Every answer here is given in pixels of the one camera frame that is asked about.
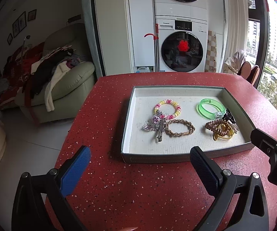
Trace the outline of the person's left hand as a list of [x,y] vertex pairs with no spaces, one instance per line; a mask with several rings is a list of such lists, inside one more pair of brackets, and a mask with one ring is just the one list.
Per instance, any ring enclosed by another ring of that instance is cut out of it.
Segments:
[[124,227],[124,228],[119,229],[118,231],[135,231],[137,229],[138,229],[138,227]]

